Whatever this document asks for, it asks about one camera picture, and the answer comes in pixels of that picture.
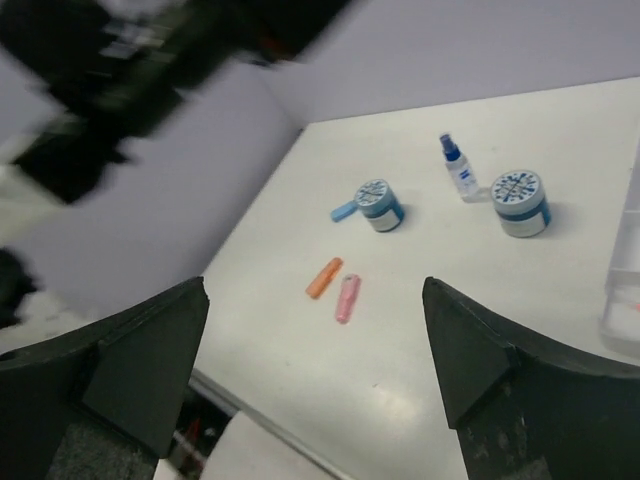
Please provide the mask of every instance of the blue cylinder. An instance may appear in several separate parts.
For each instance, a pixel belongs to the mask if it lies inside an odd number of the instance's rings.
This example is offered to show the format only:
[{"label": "blue cylinder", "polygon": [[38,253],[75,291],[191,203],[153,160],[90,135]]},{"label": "blue cylinder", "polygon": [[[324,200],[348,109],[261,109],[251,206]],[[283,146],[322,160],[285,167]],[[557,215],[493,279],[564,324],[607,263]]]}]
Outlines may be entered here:
[{"label": "blue cylinder", "polygon": [[498,177],[491,186],[491,199],[502,229],[512,237],[533,237],[551,222],[542,180],[529,170]]},{"label": "blue cylinder", "polygon": [[376,232],[390,232],[404,220],[404,210],[384,180],[365,183],[356,192],[354,201]]}]

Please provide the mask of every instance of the jar label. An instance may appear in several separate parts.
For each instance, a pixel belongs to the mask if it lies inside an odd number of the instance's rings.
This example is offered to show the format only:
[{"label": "jar label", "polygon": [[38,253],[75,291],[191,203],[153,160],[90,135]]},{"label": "jar label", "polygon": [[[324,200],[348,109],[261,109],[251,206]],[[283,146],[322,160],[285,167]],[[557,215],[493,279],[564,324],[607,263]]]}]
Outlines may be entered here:
[{"label": "jar label", "polygon": [[531,218],[517,222],[505,220],[500,217],[500,222],[502,222],[502,228],[504,228],[504,231],[512,237],[532,237],[533,235],[540,233],[547,226],[542,212],[539,212]]},{"label": "jar label", "polygon": [[386,232],[395,228],[400,223],[400,219],[398,215],[396,215],[396,212],[393,211],[393,208],[377,218],[367,218],[367,220],[371,222],[373,229],[377,232]]}]

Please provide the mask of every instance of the white table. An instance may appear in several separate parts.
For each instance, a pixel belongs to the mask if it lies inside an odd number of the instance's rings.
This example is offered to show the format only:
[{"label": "white table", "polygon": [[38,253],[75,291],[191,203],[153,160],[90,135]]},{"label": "white table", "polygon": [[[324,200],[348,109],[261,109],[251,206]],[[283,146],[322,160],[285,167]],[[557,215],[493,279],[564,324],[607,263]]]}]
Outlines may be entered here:
[{"label": "white table", "polygon": [[[423,281],[621,358],[596,324],[639,125],[640,79],[630,79],[309,126],[205,273],[196,368],[355,478],[466,478]],[[490,204],[464,204],[443,165],[444,131],[487,186],[510,169],[539,173],[550,228],[510,238]],[[372,178],[406,204],[401,228],[375,233],[359,215],[333,224],[329,212]],[[363,278],[348,326],[333,319],[338,281],[319,301],[304,294],[334,256]]]}]

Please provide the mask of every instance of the spray bottle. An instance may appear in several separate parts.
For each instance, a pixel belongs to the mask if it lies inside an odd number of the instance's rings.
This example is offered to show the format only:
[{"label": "spray bottle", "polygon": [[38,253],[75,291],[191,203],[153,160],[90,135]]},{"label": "spray bottle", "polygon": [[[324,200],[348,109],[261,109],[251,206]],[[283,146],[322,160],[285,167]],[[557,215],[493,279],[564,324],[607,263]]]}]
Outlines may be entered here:
[{"label": "spray bottle", "polygon": [[449,170],[458,193],[460,193],[462,200],[465,202],[473,201],[478,195],[480,187],[471,165],[469,165],[469,160],[460,151],[449,134],[440,136],[440,143],[442,143],[444,156],[447,160],[447,170]]}]

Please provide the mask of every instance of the lavender wall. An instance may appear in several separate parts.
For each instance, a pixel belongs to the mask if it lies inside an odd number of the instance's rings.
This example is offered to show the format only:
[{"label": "lavender wall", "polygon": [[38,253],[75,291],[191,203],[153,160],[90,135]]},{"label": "lavender wall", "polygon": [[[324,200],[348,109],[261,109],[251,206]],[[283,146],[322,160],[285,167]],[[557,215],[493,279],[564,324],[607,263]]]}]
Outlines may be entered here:
[{"label": "lavender wall", "polygon": [[640,75],[637,0],[362,0],[309,56],[265,74],[318,121]]},{"label": "lavender wall", "polygon": [[[0,78],[1,141],[52,107],[6,58]],[[75,308],[121,310],[203,271],[297,132],[255,68],[230,64],[157,138],[131,145],[135,165],[17,248]]]}]

